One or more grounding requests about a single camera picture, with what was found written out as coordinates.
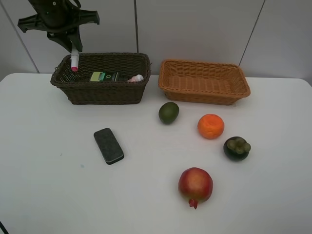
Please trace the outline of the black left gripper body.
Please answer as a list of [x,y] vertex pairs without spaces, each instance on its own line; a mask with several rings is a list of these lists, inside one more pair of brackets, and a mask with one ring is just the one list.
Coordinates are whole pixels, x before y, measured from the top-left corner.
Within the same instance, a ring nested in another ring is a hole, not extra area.
[[24,33],[39,30],[48,33],[63,33],[83,24],[99,25],[97,11],[82,10],[78,0],[29,0],[35,15],[18,20]]

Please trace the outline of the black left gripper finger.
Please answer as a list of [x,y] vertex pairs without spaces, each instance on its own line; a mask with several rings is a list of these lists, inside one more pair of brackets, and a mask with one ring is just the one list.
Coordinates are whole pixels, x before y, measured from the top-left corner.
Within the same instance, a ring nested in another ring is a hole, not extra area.
[[72,52],[72,42],[66,33],[47,33],[47,38],[66,49],[69,53]]
[[68,38],[72,42],[72,45],[79,51],[82,52],[83,46],[80,38],[79,28],[73,28],[68,32]]

